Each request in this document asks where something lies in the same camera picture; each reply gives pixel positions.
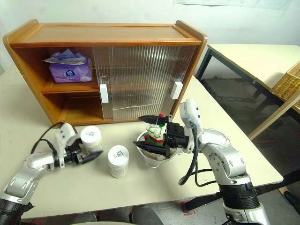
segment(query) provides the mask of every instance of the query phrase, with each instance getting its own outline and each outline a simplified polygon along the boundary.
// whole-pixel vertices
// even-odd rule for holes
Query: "white bowl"
[[[145,133],[147,133],[147,131],[142,132],[142,133],[138,136],[138,138],[137,138],[136,141],[139,141],[140,138],[141,138],[142,136],[145,135]],[[153,158],[150,158],[150,157],[146,156],[146,155],[143,153],[142,149],[140,149],[139,147],[137,147],[137,149],[139,150],[140,154],[144,157],[145,164],[146,164],[148,167],[151,167],[151,168],[157,168],[157,167],[159,167],[162,163],[165,163],[165,162],[170,161],[171,159],[173,159],[176,155],[183,154],[182,148],[177,148],[176,151],[173,153],[173,155],[171,155],[170,158],[167,158],[167,159],[165,159],[165,160],[156,160],[156,159],[153,159]]]

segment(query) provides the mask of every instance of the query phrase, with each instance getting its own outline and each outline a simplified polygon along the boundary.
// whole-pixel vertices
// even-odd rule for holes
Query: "white jar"
[[[129,152],[122,145],[113,146],[108,151],[109,172],[115,178],[124,177],[128,172]]]
[[[90,153],[103,151],[102,136],[98,127],[87,126],[80,133],[80,138]]]

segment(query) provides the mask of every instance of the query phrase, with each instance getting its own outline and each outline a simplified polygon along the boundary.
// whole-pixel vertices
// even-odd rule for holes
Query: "cabinet top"
[[[3,37],[12,48],[112,45],[201,45],[206,35],[176,24],[39,23],[31,20]]]

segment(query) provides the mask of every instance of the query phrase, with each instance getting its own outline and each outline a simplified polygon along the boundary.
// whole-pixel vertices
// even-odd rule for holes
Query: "white wall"
[[[173,0],[0,0],[0,33],[36,18],[40,22],[174,23],[206,33],[209,43],[300,45],[300,1],[286,10],[176,5]],[[0,63],[12,61],[3,44]]]

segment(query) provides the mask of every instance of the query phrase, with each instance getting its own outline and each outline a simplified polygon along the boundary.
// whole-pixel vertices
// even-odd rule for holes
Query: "wooden cabinet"
[[[174,114],[207,37],[181,21],[172,24],[39,23],[31,20],[3,42],[52,123],[87,125]],[[89,57],[90,82],[55,83],[49,63],[69,48]],[[170,97],[174,82],[183,87]],[[101,101],[99,86],[107,88]]]

